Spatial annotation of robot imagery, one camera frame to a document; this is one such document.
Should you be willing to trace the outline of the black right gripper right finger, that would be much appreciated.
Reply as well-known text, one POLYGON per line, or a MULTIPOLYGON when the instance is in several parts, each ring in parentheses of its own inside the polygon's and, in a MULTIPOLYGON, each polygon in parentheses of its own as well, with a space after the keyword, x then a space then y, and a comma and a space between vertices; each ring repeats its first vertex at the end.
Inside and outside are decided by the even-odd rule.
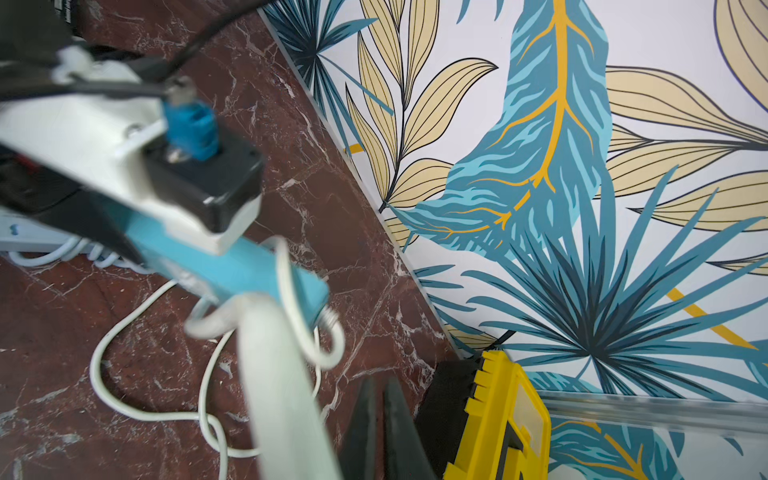
POLYGON ((386 478, 435 480, 399 381, 389 378, 384 389, 386 478))

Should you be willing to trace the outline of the teal power strip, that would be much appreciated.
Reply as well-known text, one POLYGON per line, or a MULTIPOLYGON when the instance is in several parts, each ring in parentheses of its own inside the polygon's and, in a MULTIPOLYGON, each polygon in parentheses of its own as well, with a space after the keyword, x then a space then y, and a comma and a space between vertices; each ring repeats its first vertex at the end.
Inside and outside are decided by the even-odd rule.
POLYGON ((241 237, 223 255, 210 255, 168 236, 159 221, 116 201, 106 202, 106 213, 137 249, 145 269, 198 297, 214 304, 248 292, 282 299, 278 271, 285 263, 263 244, 241 237))

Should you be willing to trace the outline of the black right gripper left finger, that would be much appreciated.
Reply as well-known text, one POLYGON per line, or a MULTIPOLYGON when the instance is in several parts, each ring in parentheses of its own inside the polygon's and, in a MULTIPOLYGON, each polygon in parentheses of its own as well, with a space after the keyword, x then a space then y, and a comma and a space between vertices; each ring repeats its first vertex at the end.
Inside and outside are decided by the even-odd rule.
POLYGON ((345 433, 338 461, 346 480, 373 479, 376 455, 375 381, 363 381, 345 433))

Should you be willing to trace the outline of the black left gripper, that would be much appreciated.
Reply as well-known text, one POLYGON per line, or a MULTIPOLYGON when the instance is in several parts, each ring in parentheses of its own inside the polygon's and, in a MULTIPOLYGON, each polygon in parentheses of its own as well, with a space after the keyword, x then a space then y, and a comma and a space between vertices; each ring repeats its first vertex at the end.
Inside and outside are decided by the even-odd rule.
POLYGON ((144 262, 124 226, 110 215, 108 198, 10 149, 1 151, 1 205, 144 262))

